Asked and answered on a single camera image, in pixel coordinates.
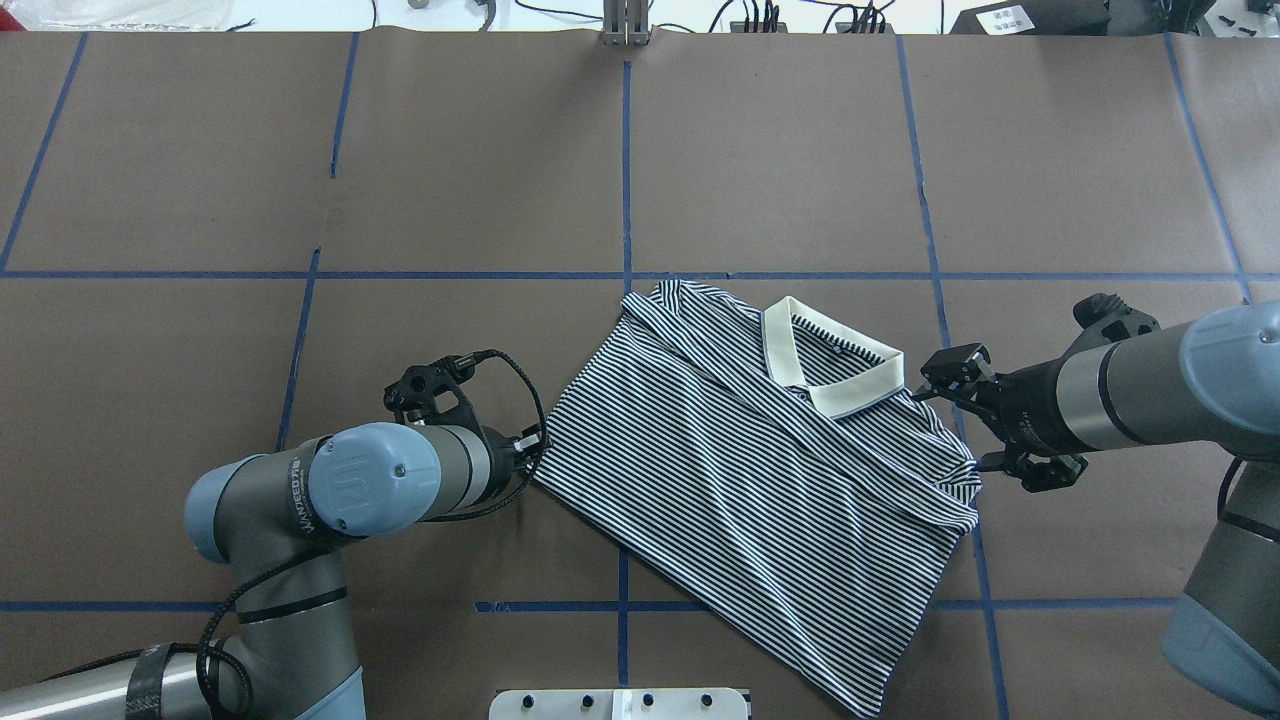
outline striped polo shirt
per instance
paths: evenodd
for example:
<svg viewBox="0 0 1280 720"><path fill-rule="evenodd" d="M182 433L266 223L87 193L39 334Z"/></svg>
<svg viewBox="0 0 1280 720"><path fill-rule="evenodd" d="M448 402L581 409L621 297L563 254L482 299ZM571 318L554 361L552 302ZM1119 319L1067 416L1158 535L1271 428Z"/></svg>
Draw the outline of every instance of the striped polo shirt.
<svg viewBox="0 0 1280 720"><path fill-rule="evenodd" d="M879 714L956 543L969 450L902 354L794 297L671 281L561 396L539 480L860 716Z"/></svg>

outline shirt collar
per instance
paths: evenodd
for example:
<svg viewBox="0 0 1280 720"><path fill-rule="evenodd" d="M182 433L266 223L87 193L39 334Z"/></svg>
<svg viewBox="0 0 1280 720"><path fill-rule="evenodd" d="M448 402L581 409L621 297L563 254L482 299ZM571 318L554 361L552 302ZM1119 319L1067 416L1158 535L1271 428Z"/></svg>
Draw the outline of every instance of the shirt collar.
<svg viewBox="0 0 1280 720"><path fill-rule="evenodd" d="M869 370L832 384L809 384L796 354L791 318L809 320L818 328L869 350L884 361ZM790 295L764 310L760 318L764 336L764 359L769 377L783 387L801 387L809 392L813 406L836 419L851 415L897 392L904 383L902 351L846 328Z"/></svg>

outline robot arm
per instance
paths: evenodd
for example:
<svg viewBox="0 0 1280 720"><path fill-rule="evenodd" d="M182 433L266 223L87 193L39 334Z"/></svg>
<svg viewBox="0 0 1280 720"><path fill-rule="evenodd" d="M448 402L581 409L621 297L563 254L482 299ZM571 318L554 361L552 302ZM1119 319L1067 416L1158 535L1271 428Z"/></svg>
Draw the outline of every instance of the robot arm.
<svg viewBox="0 0 1280 720"><path fill-rule="evenodd" d="M527 483L547 445L536 392L539 425L508 438L480 425L460 388L477 363L495 356L511 363L485 351L410 368L384 396L398 423L360 425L205 474L187 497L187 532L204 557L230 565L239 587L201 643L160 646L0 693L0 720L206 720L244 717L250 708L269 720L364 717L338 550L419 521L497 510L524 484L490 501L526 465ZM440 411L436 397L447 392L457 406ZM211 653L218 620L232 605L239 634ZM196 657L170 660L174 650Z"/></svg>
<svg viewBox="0 0 1280 720"><path fill-rule="evenodd" d="M1164 652L1213 693L1280 717L1280 302L1169 329L1116 296L1074 314L1083 332L1061 357L1001 374L982 345L941 350L916 397L978 415L1005 442L979 469L1029 492L1074 484L1082 454L1101 450L1211 441L1245 460Z"/></svg>

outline cable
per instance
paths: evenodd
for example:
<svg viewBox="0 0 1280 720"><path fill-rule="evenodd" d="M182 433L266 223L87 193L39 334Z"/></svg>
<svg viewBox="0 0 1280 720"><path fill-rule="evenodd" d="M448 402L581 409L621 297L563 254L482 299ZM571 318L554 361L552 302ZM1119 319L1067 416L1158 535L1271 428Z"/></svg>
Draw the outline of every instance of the cable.
<svg viewBox="0 0 1280 720"><path fill-rule="evenodd" d="M858 6L856 5L850 5L849 3L841 3L841 4L836 5L836 9L832 10L829 15L827 15L827 24L822 26L823 35L826 35L827 31L831 29L831 23L835 22L836 15L838 15L840 12L844 10L844 9L846 9L846 8L854 12L854 23L858 22Z"/></svg>
<svg viewBox="0 0 1280 720"><path fill-rule="evenodd" d="M218 610L214 611L212 616L209 618L209 623L205 624L205 632L201 633L200 643L197 643L195 651L196 684L200 685L200 694L205 698L205 702L209 705L210 711L212 711L214 720L221 720L227 717L230 719L248 717L250 711L252 711L253 708L253 683L250 682L248 673L244 671L244 666L233 656L212 647L214 633L218 632L218 625L221 624L223 618L225 618L227 612L229 612L230 609L236 605L236 601L239 600L241 596L243 596L248 591L256 588L257 585L265 583L266 580L270 580L271 578L279 575L280 573L292 570L298 565L302 565L303 562L310 562L311 560L315 560L316 557L329 555L329 552L332 551L326 547L315 547L306 552L302 552L301 555L296 555L289 560L285 560L284 562L280 562L279 565L271 568L270 570L259 574L257 577L244 582L238 588L233 589L232 593L227 596L227 600L224 600L218 606ZM221 657L219 657L219 655L215 653L225 655L228 660L223 660ZM244 702L241 703L242 708L228 710L223 705L223 701L218 697L218 691L214 689L212 682L209 676L210 657L218 657L223 662L228 662L228 665L232 666L232 670L234 670L236 674L239 675L241 683L244 685Z"/></svg>
<svg viewBox="0 0 1280 720"><path fill-rule="evenodd" d="M588 15L586 13L579 13L576 10L553 10L552 8L539 8L538 5L530 5L529 3L525 3L525 0L513 0L513 1L516 3L516 5L520 5L521 8L524 8L526 10L536 10L539 13L548 13L548 14L553 14L553 15L573 15L575 18L584 18L584 19L588 19L588 20L603 20L604 19L600 15Z"/></svg>
<svg viewBox="0 0 1280 720"><path fill-rule="evenodd" d="M520 484L516 486L516 489L507 493L507 496L503 497L502 500L486 507L481 507L480 510L472 510L470 512L461 512L457 515L440 515L439 518L431 518L429 520L424 520L425 523L454 523L458 520L474 520L476 518L483 518L490 512L497 512L498 510L502 510L507 505L511 505L517 497L520 497L520 493L525 492L525 488L529 487L529 483L534 479L534 475L538 474L538 465L541 464L543 455L552 446L550 433L547 428L547 413L543 411L543 401L538 396L538 388L534 387L534 380L529 379L529 374L525 373L525 369L521 368L520 364L517 364L515 360L512 360L511 355L507 355L500 350L483 350L480 352L476 352L475 356L477 365L490 357L500 357L504 363L507 363L507 365L511 365L511 369L515 370L516 374L520 375L520 379L525 382L525 387L529 388L529 395L532 396L534 398L534 409L538 410L538 427L543 429L541 448L538 451L538 455L534 455L534 460L525 469L525 478L520 480Z"/></svg>
<svg viewBox="0 0 1280 720"><path fill-rule="evenodd" d="M732 5L732 4L733 4L733 0L724 0L724 4L721 5L721 9L716 10L716 17L712 18L712 27L707 28L707 32L716 32L716 23L719 22L721 15L723 15L724 10L728 10L728 6Z"/></svg>
<svg viewBox="0 0 1280 720"><path fill-rule="evenodd" d="M110 657L102 657L100 660L95 660L92 662L86 662L84 665L72 667L70 670L63 670L56 675L50 675L45 678L44 680L41 680L41 683L47 683L49 680L56 680L59 678L67 678L68 675L78 675L81 673L88 673L90 670L97 670L100 667L106 667L108 665L115 665L116 662L122 662L124 660L133 660L136 657L140 657L142 652L143 652L142 650L131 650L128 652L119 652ZM197 662L200 661L198 660L200 646L196 643L174 643L173 652L191 653L197 657L196 660ZM247 707L252 706L253 702L253 684L248 679L248 671L244 669L244 664L237 660L236 656L230 655L229 652L225 652L215 647L209 648L209 652L206 655L209 657L212 657L214 660L218 660L219 662L225 662L227 666L236 673L237 678L241 682L241 687L244 688L246 715L247 715Z"/></svg>
<svg viewBox="0 0 1280 720"><path fill-rule="evenodd" d="M1217 514L1222 515L1226 510L1226 496L1231 492L1231 480L1235 479L1235 474L1240 471L1240 465L1244 461L1239 457L1234 457L1231 464L1226 468L1226 474L1222 475L1222 486L1217 488Z"/></svg>
<svg viewBox="0 0 1280 720"><path fill-rule="evenodd" d="M485 0L484 24L480 26L479 32L489 32L489 28L493 27L493 20L497 17L498 17L498 0Z"/></svg>
<svg viewBox="0 0 1280 720"><path fill-rule="evenodd" d="M854 18L855 20L854 24L850 26L849 29L845 32L856 32L863 35L874 33L876 22L879 17L881 14L879 10L876 9L876 4L868 3L867 8L863 9L863 14L860 17Z"/></svg>

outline black band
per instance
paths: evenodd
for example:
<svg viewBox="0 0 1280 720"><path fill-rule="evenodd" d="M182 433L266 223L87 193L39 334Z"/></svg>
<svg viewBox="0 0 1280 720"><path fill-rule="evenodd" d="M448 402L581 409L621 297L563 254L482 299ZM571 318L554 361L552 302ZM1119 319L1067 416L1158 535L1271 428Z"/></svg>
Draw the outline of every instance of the black band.
<svg viewBox="0 0 1280 720"><path fill-rule="evenodd" d="M458 498L458 505L462 505L462 500L466 498L466 496L471 495L471 484L476 482L476 464L475 460L471 459L471 448L467 447L466 441L463 441L462 437L458 436L458 433L453 432L447 427L442 427L440 429L453 436L453 439L458 441L458 445L462 446L462 456L467 459L467 489L462 491L462 497ZM445 510L445 512L452 512L457 510L458 505L454 505L453 507Z"/></svg>
<svg viewBox="0 0 1280 720"><path fill-rule="evenodd" d="M1107 418L1111 419L1111 424L1115 425L1116 429L1124 434L1124 437L1137 442L1138 445L1152 445L1130 430L1129 427L1124 424L1124 420L1120 419L1120 415L1116 414L1116 406L1111 404L1111 391L1107 387L1107 368L1111 366L1111 355L1115 354L1117 347L1120 347L1119 342L1112 343L1111 347L1107 348L1106 355L1102 356L1102 363L1098 365L1098 397L1102 400L1102 409L1107 411Z"/></svg>
<svg viewBox="0 0 1280 720"><path fill-rule="evenodd" d="M172 655L173 643L165 643L148 647L138 656L124 694L124 720L160 720L160 691Z"/></svg>
<svg viewBox="0 0 1280 720"><path fill-rule="evenodd" d="M1244 515L1236 515L1235 512L1226 511L1219 516L1219 520L1280 544L1280 529L1272 528L1266 523L1258 523L1253 518L1245 518Z"/></svg>
<svg viewBox="0 0 1280 720"><path fill-rule="evenodd" d="M347 585L343 585L335 591L329 591L326 593L315 594L306 600L300 600L296 602L287 602L284 605L276 605L274 607L264 607L262 610L250 610L248 612L237 612L236 618L239 619L241 625L248 625L250 623L275 620L276 618L284 618L285 615L293 615L294 612L302 612L303 610L311 610L314 607L320 607L321 605L329 605L330 602L342 600L344 597L347 597Z"/></svg>

